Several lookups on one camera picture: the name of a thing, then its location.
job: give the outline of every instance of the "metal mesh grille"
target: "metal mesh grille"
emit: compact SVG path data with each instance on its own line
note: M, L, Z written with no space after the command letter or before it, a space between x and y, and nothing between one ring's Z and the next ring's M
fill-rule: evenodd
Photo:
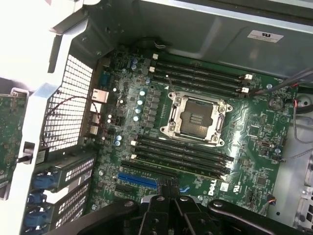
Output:
M60 207L59 207L59 214L69 208L76 200L81 197L88 189L89 184L83 186L80 190L78 190L73 196L71 196L68 200L66 200Z
M92 69L69 55L63 82L48 102L47 113L72 96L88 95ZM76 145L82 125L86 99L74 98L60 105L45 122L44 137L50 151Z
M84 196L77 204L70 209L62 218L60 218L56 223L55 227L58 228L61 225L65 224L66 222L69 221L69 219L74 215L74 213L85 203L86 201L86 196Z

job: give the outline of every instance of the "metal panel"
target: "metal panel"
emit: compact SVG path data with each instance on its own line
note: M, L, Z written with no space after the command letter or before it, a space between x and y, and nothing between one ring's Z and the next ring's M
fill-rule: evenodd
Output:
M6 203L0 204L2 211L5 211L6 209L12 211L11 209L14 208L14 213L9 213L1 223L1 229L3 229L3 231L6 231L7 229L7 231L10 231L10 234L19 234L21 230L31 176L35 167L38 148L40 146L42 123L45 116L47 101L62 84L68 52L73 38L85 31L87 23L87 20L81 22L63 35L54 73L43 74L43 76L46 77L46 82L29 97L22 129L23 137L19 157L23 155L25 142L30 142L35 145L33 154L34 159L29 165L17 165L13 175L9 199Z

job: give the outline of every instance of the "screw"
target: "screw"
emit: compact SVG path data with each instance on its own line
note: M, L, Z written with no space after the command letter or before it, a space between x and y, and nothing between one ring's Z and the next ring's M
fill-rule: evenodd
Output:
M132 201L129 201L129 202L124 204L125 207L131 207L133 205L134 205L134 203Z
M219 108L220 113L225 112L225 110L226 110L226 109L225 109L223 106Z
M188 198L188 197L181 197L180 200L181 200L182 202L186 202L186 201L189 200L189 198Z
M282 151L281 151L279 148L276 148L276 149L274 150L274 152L275 152L276 154L280 154Z
M165 198L164 198L164 197L158 197L156 200L157 200L157 201L164 201Z
M215 207L222 207L222 206L223 206L222 202L219 202L219 201L214 202L213 205L214 205Z
M212 137L212 141L218 141L218 140L219 140L219 138L217 136Z

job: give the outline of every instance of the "white sticker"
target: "white sticker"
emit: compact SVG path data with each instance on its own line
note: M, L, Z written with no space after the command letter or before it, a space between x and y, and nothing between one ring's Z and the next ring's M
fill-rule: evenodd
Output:
M227 192L228 191L228 186L229 186L228 183L222 182L221 183L221 187L220 187L220 191Z
M37 154L36 164L43 163L45 161L45 150Z
M283 37L284 37L283 35L267 33L267 32L261 32L261 31L257 31L257 30L253 30L248 35L248 38L253 38L253 39L257 39L257 40L267 41L267 42L271 42L271 43L277 43Z

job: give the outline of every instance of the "chip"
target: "chip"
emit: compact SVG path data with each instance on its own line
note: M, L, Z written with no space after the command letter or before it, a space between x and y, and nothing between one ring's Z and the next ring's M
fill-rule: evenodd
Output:
M266 184L266 178L258 177L256 184L264 186Z

